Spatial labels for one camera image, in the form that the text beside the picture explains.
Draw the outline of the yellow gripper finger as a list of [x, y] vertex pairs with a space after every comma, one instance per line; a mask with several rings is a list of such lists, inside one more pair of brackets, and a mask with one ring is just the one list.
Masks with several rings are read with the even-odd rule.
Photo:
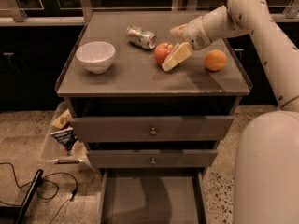
[[186, 38], [187, 37], [186, 28], [187, 28], [187, 25], [186, 24], [182, 24], [180, 26], [172, 28], [170, 30], [170, 34], [173, 37]]
[[170, 54], [165, 58], [162, 68], [164, 71], [170, 71], [179, 63], [187, 60], [192, 55], [193, 49], [190, 43], [177, 43]]

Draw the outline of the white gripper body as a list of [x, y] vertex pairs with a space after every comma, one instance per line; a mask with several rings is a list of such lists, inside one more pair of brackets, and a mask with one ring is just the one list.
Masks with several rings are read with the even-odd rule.
[[183, 30], [183, 40], [189, 42], [194, 50], [201, 50], [211, 45], [204, 26], [204, 17], [190, 21]]

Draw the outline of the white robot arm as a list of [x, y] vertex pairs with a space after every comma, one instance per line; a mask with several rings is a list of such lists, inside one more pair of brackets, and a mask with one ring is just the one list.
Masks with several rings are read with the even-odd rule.
[[299, 49], [273, 20], [267, 1], [227, 0], [170, 34], [181, 43], [163, 62], [165, 71], [221, 38], [250, 37], [277, 103], [240, 135], [233, 224], [299, 224]]

